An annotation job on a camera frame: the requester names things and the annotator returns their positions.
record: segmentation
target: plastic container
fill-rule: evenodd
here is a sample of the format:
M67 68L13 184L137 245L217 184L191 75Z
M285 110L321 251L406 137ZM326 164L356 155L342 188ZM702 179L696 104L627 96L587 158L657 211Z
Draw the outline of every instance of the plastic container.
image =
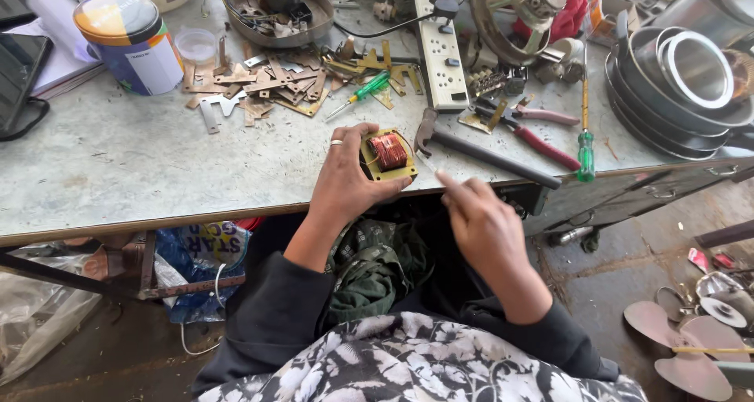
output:
M182 28L175 38L176 48L185 60L197 64L215 61L215 36L201 28Z
M84 0L73 21L107 69L131 93L166 93L183 80L183 63L150 0Z
M565 53L562 63L566 63L572 59L581 60L581 58L584 57L584 42L581 40L567 37L561 38L550 45L553 49Z

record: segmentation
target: white power strip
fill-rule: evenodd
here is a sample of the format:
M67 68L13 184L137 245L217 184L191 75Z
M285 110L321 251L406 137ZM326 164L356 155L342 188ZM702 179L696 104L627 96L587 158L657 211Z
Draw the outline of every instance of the white power strip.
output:
M414 0L416 15L431 13L434 6L429 0ZM427 79L432 107L438 111L461 111L469 105L468 92L461 53L458 50L453 21L430 18L419 23L421 50L427 69Z

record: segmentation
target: floor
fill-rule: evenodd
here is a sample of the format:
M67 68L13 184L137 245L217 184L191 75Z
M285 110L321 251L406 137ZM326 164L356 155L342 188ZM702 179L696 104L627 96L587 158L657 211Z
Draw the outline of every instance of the floor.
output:
M685 400L652 367L670 351L634 332L625 307L652 300L657 288L693 289L701 276L685 260L693 236L754 217L754 179L724 182L644 216L603 229L597 252L578 244L549 247L543 238L529 244L530 260L573 317L589 332L600 354L639 380L651 401ZM754 253L754 241L732 245L736 256ZM192 351L211 347L220 323L190 325ZM212 353L187 355L179 326L160 305L132 303L122 309L102 301L80 330L69 335L26 375L0 387L0 401L127 402L189 400L189 386Z

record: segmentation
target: copper coil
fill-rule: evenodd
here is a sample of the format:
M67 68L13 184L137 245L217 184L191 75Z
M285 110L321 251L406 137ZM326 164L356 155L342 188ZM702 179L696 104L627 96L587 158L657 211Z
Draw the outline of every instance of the copper coil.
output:
M722 50L733 72L733 98L740 102L754 94L754 58L738 50Z
M375 161L380 172L394 170L406 166L408 155L403 148L399 137L395 133L386 133L382 136L372 137L366 140L370 150L375 155Z

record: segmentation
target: copper wire winding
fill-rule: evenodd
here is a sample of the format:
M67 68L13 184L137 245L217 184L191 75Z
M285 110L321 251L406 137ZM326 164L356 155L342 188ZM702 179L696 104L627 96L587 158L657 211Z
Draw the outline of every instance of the copper wire winding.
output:
M402 168L408 162L406 149L401 145L401 141L394 133L372 137L366 140L366 144L369 145L370 150L375 154L376 157L372 162L377 162L377 166L379 166L381 172Z

